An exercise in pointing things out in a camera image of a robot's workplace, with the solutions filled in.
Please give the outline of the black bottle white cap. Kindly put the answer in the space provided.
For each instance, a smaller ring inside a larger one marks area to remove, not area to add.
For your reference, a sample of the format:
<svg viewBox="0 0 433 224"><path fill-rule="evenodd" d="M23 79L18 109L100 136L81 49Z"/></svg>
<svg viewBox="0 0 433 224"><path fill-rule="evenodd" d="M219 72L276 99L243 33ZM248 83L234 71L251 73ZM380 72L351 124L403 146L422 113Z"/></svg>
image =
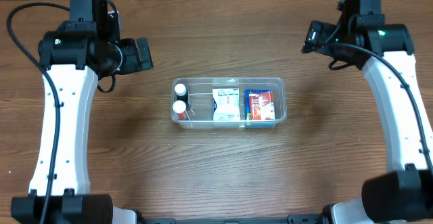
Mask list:
<svg viewBox="0 0 433 224"><path fill-rule="evenodd" d="M190 109L189 104L189 92L187 90L187 87L183 83L179 83L175 85L175 95L176 100L180 100L185 103L186 110Z"/></svg>

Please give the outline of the blue small box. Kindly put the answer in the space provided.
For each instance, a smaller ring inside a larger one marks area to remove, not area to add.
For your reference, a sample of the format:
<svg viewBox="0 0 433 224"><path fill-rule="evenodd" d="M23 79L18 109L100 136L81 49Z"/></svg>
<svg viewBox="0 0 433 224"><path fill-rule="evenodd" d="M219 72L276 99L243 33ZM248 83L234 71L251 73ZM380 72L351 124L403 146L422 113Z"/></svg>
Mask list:
<svg viewBox="0 0 433 224"><path fill-rule="evenodd" d="M275 104L270 89L245 90L247 127L263 128L275 126Z"/></svg>

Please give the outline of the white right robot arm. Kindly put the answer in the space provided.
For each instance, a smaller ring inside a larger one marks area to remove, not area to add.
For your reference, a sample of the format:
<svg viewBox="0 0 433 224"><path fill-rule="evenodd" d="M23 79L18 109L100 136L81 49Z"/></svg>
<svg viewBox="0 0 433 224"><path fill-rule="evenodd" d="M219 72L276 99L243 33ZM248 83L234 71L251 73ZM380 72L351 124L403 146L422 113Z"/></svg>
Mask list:
<svg viewBox="0 0 433 224"><path fill-rule="evenodd" d="M340 0L337 24L312 21L303 53L355 66L375 98L386 144L385 174L361 195L330 204L316 223L402 223L432 218L432 128L419 91L415 48L404 24L387 24L381 0Z"/></svg>

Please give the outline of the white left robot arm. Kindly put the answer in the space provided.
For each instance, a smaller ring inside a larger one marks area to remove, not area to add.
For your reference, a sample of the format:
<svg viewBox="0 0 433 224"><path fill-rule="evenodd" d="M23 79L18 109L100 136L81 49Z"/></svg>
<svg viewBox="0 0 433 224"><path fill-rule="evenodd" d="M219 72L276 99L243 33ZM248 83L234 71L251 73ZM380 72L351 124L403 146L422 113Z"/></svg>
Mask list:
<svg viewBox="0 0 433 224"><path fill-rule="evenodd" d="M139 211L90 192L87 143L99 81L152 69L148 42L120 37L111 0L70 0L68 11L32 59L45 88L41 144L28 195L12 199L11 215L20 223L142 223Z"/></svg>

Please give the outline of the clear plastic container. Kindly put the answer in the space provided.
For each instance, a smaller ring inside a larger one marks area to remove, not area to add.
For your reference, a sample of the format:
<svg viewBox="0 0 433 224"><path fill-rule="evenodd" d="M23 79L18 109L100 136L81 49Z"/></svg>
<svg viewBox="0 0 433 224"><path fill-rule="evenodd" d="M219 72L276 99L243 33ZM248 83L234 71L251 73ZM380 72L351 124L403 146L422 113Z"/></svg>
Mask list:
<svg viewBox="0 0 433 224"><path fill-rule="evenodd" d="M179 120L171 109L173 122L183 128L190 129L217 129L217 128L249 128L247 127L245 109L245 90L270 89L273 92L275 104L275 125L286 119L286 91L285 83L281 78L177 78L173 81L171 93L171 106L176 101L175 85L183 83L189 92L190 109L187 111L190 120ZM240 95L240 120L216 121L213 120L213 89L238 88Z"/></svg>

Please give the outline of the red white small box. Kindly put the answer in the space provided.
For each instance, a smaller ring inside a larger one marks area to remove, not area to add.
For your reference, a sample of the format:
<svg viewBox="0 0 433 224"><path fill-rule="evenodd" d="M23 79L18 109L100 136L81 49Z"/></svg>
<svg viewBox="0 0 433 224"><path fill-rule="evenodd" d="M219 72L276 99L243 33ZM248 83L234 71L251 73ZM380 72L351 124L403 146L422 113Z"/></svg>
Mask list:
<svg viewBox="0 0 433 224"><path fill-rule="evenodd" d="M247 120L275 120L272 90L246 90L245 99Z"/></svg>

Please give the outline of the orange bottle white cap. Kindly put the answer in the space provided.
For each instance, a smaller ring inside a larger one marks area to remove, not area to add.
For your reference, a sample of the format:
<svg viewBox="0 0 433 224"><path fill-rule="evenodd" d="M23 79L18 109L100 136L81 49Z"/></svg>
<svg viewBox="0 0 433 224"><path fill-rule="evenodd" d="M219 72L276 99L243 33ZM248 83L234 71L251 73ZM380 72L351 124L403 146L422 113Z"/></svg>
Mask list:
<svg viewBox="0 0 433 224"><path fill-rule="evenodd" d="M187 105L182 100L177 100L172 106L173 112L177 115L179 120L190 120L189 114L187 112Z"/></svg>

